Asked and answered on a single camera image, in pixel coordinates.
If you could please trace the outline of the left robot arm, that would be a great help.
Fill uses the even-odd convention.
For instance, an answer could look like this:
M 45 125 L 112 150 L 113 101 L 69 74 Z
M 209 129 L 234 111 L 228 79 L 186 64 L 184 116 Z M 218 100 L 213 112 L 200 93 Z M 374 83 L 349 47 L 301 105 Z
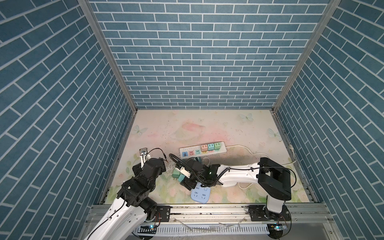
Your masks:
M 117 197 L 86 236 L 87 240 L 125 240 L 145 221 L 155 217 L 157 203 L 149 198 L 156 179 L 166 171 L 165 159 L 151 158 L 136 165 L 135 175 L 125 181 Z

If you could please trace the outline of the teal plug adapter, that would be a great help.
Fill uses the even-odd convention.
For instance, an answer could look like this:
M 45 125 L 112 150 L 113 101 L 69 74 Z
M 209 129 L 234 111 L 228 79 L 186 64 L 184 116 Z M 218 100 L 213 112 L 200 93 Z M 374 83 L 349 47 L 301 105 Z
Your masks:
M 215 144 L 208 144 L 208 151 L 213 151 L 215 149 Z
M 180 174 L 179 177 L 178 177 L 178 182 L 181 183 L 185 178 L 185 175 L 183 174 Z

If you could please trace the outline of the green plug adapter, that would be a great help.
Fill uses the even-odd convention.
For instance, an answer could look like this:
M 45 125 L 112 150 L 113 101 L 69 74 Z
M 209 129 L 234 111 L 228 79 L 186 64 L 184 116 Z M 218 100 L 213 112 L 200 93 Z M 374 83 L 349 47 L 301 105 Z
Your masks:
M 220 142 L 214 143 L 214 150 L 220 150 L 222 147 L 222 144 Z
M 172 178 L 174 179 L 178 179 L 180 177 L 181 173 L 179 170 L 177 169 L 173 169 L 173 172 L 172 172 Z

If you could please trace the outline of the blue square power socket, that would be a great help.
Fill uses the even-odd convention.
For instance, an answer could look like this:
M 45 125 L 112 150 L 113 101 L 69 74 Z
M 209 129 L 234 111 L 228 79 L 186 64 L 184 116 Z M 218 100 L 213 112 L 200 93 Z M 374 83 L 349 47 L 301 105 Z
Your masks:
M 211 188 L 203 187 L 198 183 L 196 187 L 191 190 L 191 199 L 197 203 L 206 204 L 209 201 Z

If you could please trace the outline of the white long power strip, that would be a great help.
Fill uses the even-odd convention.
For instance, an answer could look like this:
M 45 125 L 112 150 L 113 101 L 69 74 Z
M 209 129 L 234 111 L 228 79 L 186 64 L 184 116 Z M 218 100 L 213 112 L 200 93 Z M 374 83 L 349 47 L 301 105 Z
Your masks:
M 223 154 L 227 152 L 227 148 L 224 142 L 215 142 L 190 147 L 183 147 L 180 148 L 179 151 L 179 157 L 183 160 L 193 157 L 202 158 L 210 155 Z

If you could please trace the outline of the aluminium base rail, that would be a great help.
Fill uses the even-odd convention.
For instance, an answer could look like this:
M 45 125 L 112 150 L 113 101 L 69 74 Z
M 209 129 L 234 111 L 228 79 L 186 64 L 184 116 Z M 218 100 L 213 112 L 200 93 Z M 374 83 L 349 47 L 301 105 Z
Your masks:
M 93 230 L 111 205 L 95 205 L 80 239 Z M 339 240 L 325 204 L 285 204 L 267 218 L 263 204 L 175 204 L 170 221 L 145 221 L 126 240 Z

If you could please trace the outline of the pink plug adapter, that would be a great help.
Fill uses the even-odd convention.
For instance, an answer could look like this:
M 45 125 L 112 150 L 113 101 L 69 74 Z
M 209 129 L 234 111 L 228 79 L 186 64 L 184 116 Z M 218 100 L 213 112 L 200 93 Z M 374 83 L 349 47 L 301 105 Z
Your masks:
M 208 145 L 201 145 L 201 151 L 202 152 L 208 151 Z

